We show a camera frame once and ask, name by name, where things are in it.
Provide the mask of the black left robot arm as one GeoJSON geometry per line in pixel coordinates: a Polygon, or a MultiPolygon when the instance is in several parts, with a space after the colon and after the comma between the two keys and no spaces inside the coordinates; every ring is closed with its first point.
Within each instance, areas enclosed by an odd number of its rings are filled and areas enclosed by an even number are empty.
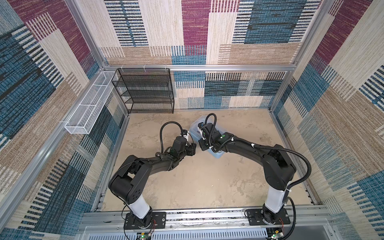
{"type": "Polygon", "coordinates": [[[108,188],[130,209],[140,227],[153,223],[153,209],[142,196],[150,175],[168,172],[175,169],[186,156],[196,153],[197,144],[189,143],[188,131],[175,122],[169,121],[160,129],[161,151],[152,158],[138,158],[130,155],[111,177],[108,188]],[[176,137],[173,145],[164,149],[163,130],[165,126],[174,124],[179,127],[181,135],[176,137]]]}

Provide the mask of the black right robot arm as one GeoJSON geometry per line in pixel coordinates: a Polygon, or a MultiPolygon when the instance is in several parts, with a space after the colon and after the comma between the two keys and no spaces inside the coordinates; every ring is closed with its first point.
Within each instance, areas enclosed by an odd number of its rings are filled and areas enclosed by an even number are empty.
{"type": "Polygon", "coordinates": [[[225,152],[237,154],[250,159],[263,167],[264,176],[269,191],[263,204],[262,216],[267,225],[275,224],[283,213],[283,206],[287,203],[292,187],[306,181],[312,166],[302,154],[283,148],[280,145],[264,146],[239,138],[232,133],[221,133],[216,129],[217,116],[209,114],[204,122],[198,123],[199,145],[202,151],[211,149],[214,153],[225,152]],[[297,168],[288,154],[299,157],[307,166],[307,171],[299,180],[293,181],[297,168]]]}

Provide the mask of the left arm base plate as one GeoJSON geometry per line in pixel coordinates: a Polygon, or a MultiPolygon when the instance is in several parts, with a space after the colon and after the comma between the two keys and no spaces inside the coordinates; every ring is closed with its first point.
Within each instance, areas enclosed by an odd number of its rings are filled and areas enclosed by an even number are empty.
{"type": "Polygon", "coordinates": [[[164,229],[166,226],[167,213],[166,212],[151,212],[143,218],[135,216],[134,214],[126,214],[124,230],[150,230],[150,229],[164,229]]]}

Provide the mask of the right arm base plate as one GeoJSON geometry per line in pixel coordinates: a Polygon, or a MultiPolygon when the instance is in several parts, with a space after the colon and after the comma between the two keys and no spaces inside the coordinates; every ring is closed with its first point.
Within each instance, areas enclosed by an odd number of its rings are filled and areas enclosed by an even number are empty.
{"type": "Polygon", "coordinates": [[[267,208],[245,210],[245,217],[250,226],[266,225],[290,225],[291,220],[285,208],[281,208],[278,213],[273,213],[267,208]]]}

